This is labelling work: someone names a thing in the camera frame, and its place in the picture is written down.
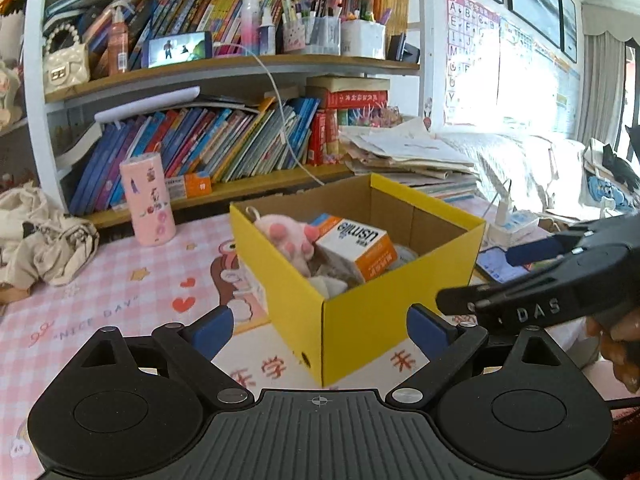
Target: poster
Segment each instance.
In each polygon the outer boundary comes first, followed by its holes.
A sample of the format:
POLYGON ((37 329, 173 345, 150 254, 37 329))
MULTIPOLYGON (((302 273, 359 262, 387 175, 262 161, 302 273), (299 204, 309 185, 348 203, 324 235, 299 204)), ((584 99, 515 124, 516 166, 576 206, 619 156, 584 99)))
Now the poster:
POLYGON ((563 58, 472 0, 447 0, 447 32, 446 124, 575 133, 580 74, 563 58))
POLYGON ((446 124, 488 126, 499 67, 500 17, 473 0, 447 0, 446 124))

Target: human hand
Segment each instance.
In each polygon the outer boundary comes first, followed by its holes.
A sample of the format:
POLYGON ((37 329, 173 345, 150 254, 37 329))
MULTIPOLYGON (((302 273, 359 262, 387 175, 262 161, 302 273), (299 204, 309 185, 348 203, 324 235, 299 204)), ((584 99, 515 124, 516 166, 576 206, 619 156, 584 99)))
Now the human hand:
POLYGON ((613 362, 616 379, 631 393, 636 393, 640 388, 640 363, 629 360, 626 343, 640 341, 640 308, 623 317, 610 331, 593 318, 587 318, 587 334, 600 336, 600 352, 605 359, 613 362))

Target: metal screw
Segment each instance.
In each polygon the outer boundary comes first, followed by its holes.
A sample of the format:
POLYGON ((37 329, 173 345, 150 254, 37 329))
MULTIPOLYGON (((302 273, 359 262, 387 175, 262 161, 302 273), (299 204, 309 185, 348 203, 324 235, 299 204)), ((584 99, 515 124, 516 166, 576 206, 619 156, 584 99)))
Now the metal screw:
POLYGON ((391 396, 394 400, 402 404, 415 404, 416 402, 420 402, 423 397, 422 392, 415 388, 398 388, 391 396))
POLYGON ((218 400, 225 404, 238 404, 247 400, 249 394, 240 388, 226 388, 218 392, 218 400))

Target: white pen holder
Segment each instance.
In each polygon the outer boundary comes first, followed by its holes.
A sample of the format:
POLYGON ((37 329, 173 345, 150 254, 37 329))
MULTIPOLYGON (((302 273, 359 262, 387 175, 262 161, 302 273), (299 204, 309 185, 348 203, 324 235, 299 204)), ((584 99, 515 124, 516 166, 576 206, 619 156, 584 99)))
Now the white pen holder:
POLYGON ((343 56, 372 57, 385 59, 384 25, 365 20, 342 22, 343 56))
POLYGON ((283 23, 284 52, 340 56, 340 19, 301 18, 283 23))

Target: stuffed animal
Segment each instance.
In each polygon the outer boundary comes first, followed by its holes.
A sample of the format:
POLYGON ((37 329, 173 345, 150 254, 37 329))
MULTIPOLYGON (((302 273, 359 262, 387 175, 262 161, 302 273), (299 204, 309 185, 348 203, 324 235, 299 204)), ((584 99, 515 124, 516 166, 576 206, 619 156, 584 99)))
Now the stuffed animal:
POLYGON ((258 218, 254 225, 300 274, 305 278, 311 277, 306 263, 314 255, 312 243, 320 236, 317 227, 284 215, 265 215, 258 218))

